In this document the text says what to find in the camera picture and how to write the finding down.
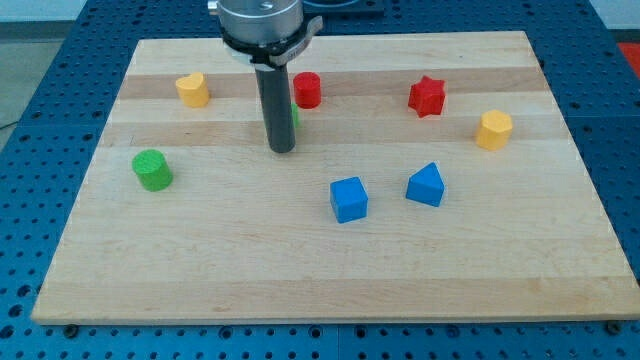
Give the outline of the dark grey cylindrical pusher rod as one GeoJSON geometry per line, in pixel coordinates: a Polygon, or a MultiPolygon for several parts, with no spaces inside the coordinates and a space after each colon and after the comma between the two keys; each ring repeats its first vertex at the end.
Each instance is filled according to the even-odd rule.
{"type": "Polygon", "coordinates": [[[255,70],[269,147],[288,153],[296,144],[289,78],[286,66],[255,70]]]}

